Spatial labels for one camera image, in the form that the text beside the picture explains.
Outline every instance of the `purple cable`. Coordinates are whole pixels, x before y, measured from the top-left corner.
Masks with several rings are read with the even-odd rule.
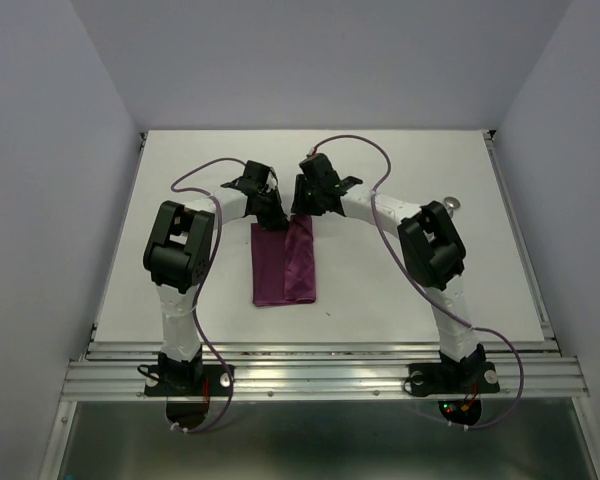
[[[422,289],[422,287],[420,287],[420,285],[418,284],[418,282],[416,282],[413,279],[413,277],[409,274],[409,272],[407,271],[407,269],[405,268],[405,266],[400,261],[400,258],[398,257],[398,254],[395,252],[395,250],[393,249],[393,247],[389,243],[389,239],[387,238],[387,234],[380,227],[380,220],[378,218],[378,210],[377,210],[377,207],[376,207],[376,195],[377,195],[378,188],[380,188],[380,186],[385,182],[385,180],[387,178],[389,178],[389,174],[391,173],[391,159],[389,158],[389,154],[380,145],[378,145],[374,141],[369,140],[368,138],[365,138],[365,137],[361,137],[360,135],[350,135],[350,134],[335,135],[333,137],[325,138],[321,142],[317,143],[315,147],[313,147],[312,154],[315,154],[315,152],[318,150],[318,148],[321,147],[322,145],[324,145],[325,143],[331,142],[333,140],[343,139],[343,138],[350,138],[350,139],[354,139],[354,140],[360,140],[360,141],[362,141],[364,143],[367,143],[367,144],[371,145],[372,147],[374,147],[376,150],[378,150],[380,152],[380,154],[384,157],[384,159],[385,159],[385,161],[387,163],[387,171],[380,178],[380,180],[378,180],[376,182],[376,184],[373,186],[373,190],[371,191],[371,213],[373,215],[373,221],[374,221],[374,223],[376,225],[376,228],[378,229],[378,233],[380,234],[380,237],[382,238],[382,242],[384,243],[385,247],[387,247],[387,250],[389,250],[389,253],[391,254],[391,257],[393,258],[394,262],[396,263],[396,265],[398,265],[398,268],[400,268],[400,271],[406,277],[406,279],[409,281],[409,283],[413,286],[413,288],[416,289],[416,291],[420,294],[420,296],[422,296],[422,298],[424,298],[427,302],[429,302],[431,304],[431,306],[433,306],[437,310],[441,311],[445,315],[448,315],[449,317],[451,317],[451,319],[455,320],[460,325],[462,325],[464,327],[467,327],[467,328],[470,328],[472,330],[475,330],[477,332],[490,333],[491,335],[495,335],[496,337],[500,338],[507,345],[507,347],[509,347],[509,349],[511,350],[511,353],[513,353],[514,357],[516,358],[516,361],[518,362],[518,369],[520,371],[520,384],[518,386],[518,393],[516,394],[516,398],[514,399],[513,404],[509,407],[509,409],[506,412],[504,412],[502,415],[500,415],[499,417],[495,418],[494,420],[492,420],[490,422],[487,422],[487,423],[484,423],[484,424],[481,424],[481,425],[469,426],[467,429],[468,430],[483,430],[485,428],[489,428],[489,427],[492,427],[492,426],[500,423],[505,418],[507,418],[517,408],[518,404],[520,403],[520,399],[522,398],[522,391],[524,390],[524,366],[522,365],[522,358],[520,358],[520,354],[518,353],[518,351],[514,347],[513,343],[511,343],[500,332],[498,332],[496,330],[493,330],[491,328],[474,327],[468,321],[466,321],[463,318],[459,317],[455,313],[450,312],[449,310],[447,310],[447,308],[445,308],[444,305],[442,305],[441,303],[439,303],[438,301],[436,301],[427,292],[425,292]],[[429,419],[435,420],[437,422],[447,423],[444,420],[441,420],[440,418],[433,417],[432,415],[427,415],[427,414],[419,412],[417,410],[413,410],[413,411],[415,413],[417,413],[418,415],[422,415],[424,417],[427,417]]]
[[[184,193],[184,192],[202,193],[203,195],[206,195],[207,197],[209,197],[216,206],[216,216],[218,217],[218,230],[216,232],[216,240],[213,244],[213,251],[211,252],[211,257],[209,258],[209,268],[207,269],[207,274],[202,279],[202,282],[200,282],[198,291],[196,292],[196,294],[193,298],[193,305],[196,305],[196,306],[198,304],[198,298],[200,297],[200,292],[202,291],[202,287],[204,286],[204,284],[207,280],[207,277],[209,276],[209,271],[211,271],[213,261],[215,260],[216,254],[218,253],[218,247],[220,246],[220,238],[222,237],[222,207],[220,206],[220,202],[218,201],[218,199],[216,197],[214,197],[211,194],[211,192],[208,192],[207,190],[203,190],[201,188],[196,188],[196,187],[178,188],[178,184],[180,182],[182,182],[183,180],[187,179],[188,177],[190,177],[191,175],[193,175],[194,173],[197,173],[200,170],[207,168],[215,163],[219,163],[219,162],[237,162],[241,165],[245,165],[245,163],[242,160],[238,160],[237,158],[230,158],[230,157],[217,158],[215,160],[211,160],[210,162],[205,163],[204,165],[194,168],[190,172],[188,172],[188,173],[184,174],[183,176],[181,176],[180,178],[178,178],[175,182],[173,182],[173,184],[171,184],[171,191],[174,193]],[[209,350],[211,350],[211,352],[218,359],[218,361],[220,362],[220,365],[222,365],[222,369],[225,371],[225,373],[229,377],[229,396],[227,397],[227,402],[224,404],[224,407],[222,408],[220,413],[208,425],[205,425],[201,428],[197,428],[194,430],[184,430],[178,424],[175,424],[175,423],[171,424],[172,429],[177,430],[182,433],[186,433],[186,434],[206,432],[209,429],[211,429],[214,425],[216,425],[222,419],[222,417],[224,417],[224,414],[227,413],[227,410],[229,410],[229,406],[231,405],[231,399],[233,398],[233,383],[234,383],[233,375],[231,374],[231,369],[229,368],[229,365],[227,365],[227,362],[225,362],[224,358],[222,358],[222,355],[220,355],[220,352],[218,352],[218,350],[216,350],[216,348],[213,346],[213,344],[211,343],[209,338],[205,335],[204,331],[202,330],[202,326],[200,325],[200,320],[198,319],[197,308],[193,309],[193,323],[195,324],[198,332],[200,332],[200,336],[202,337],[202,340],[207,345],[207,347],[209,347]]]

